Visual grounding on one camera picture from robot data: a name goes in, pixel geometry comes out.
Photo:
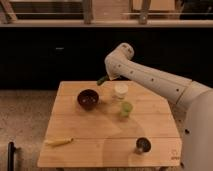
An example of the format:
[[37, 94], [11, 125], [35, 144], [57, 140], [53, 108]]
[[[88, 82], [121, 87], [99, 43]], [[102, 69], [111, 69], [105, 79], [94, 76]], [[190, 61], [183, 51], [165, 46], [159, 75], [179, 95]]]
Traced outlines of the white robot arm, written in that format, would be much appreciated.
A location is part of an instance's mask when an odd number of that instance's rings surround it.
[[109, 79], [126, 77], [185, 111], [181, 171], [213, 171], [213, 88], [135, 63], [133, 56], [126, 42], [111, 51], [104, 60]]

